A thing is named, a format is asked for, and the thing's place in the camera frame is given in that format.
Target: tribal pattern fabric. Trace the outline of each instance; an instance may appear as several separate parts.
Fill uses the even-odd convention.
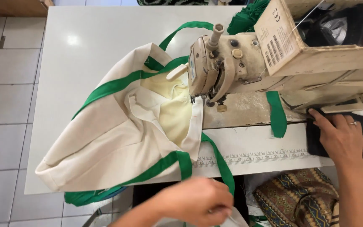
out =
[[[140,6],[206,6],[209,0],[137,0]]]
[[[317,168],[281,174],[253,195],[273,227],[329,227],[338,220],[338,193]]]

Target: barcode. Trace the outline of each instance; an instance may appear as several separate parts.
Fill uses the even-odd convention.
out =
[[[280,57],[281,57],[281,59],[283,59],[284,58],[284,52],[282,52],[280,42],[278,41],[278,39],[277,39],[277,37],[275,35],[273,37],[274,37],[275,44],[277,45],[278,52],[280,53]]]
[[[277,62],[280,62],[280,57],[277,54],[277,49],[275,49],[275,45],[274,45],[272,40],[271,40],[270,44],[271,44],[271,47],[273,48],[273,51],[274,51],[274,54],[275,54],[275,58],[277,59]]]
[[[268,51],[265,52],[265,58],[267,59],[268,66],[271,67],[272,65],[271,65],[270,55],[268,54]]]
[[[275,62],[275,57],[274,57],[274,54],[273,52],[271,51],[271,48],[270,48],[270,44],[267,43],[267,48],[268,48],[268,51],[270,52],[270,56],[271,56],[271,60],[273,61],[273,64],[277,64],[277,62]]]

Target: hand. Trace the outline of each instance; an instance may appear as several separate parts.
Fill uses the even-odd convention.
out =
[[[338,168],[363,166],[362,147],[363,135],[359,121],[356,125],[351,116],[333,115],[330,121],[318,111],[309,109],[315,118],[313,122],[320,128],[320,142]]]
[[[228,186],[211,178],[193,177],[165,188],[152,198],[165,217],[196,226],[215,226],[232,214]]]

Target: canvas tote bag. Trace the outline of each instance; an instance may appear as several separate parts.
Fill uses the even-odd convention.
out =
[[[124,185],[176,170],[182,180],[189,178],[203,141],[211,143],[223,181],[234,194],[226,162],[201,132],[203,99],[190,100],[180,80],[163,81],[170,70],[188,62],[188,56],[172,59],[165,53],[182,28],[211,30],[213,25],[185,23],[159,46],[150,43],[127,54],[102,79],[38,165],[36,174],[51,190],[71,192],[66,193],[66,202],[76,206],[97,202]],[[184,131],[181,137],[171,132],[177,124]]]

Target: tile floor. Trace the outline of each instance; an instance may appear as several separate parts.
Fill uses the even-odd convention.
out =
[[[63,5],[137,5],[136,0],[55,0]],[[92,226],[107,226],[131,205],[121,196],[75,207],[63,193],[24,195],[46,18],[0,18],[0,227],[81,227],[96,209]]]

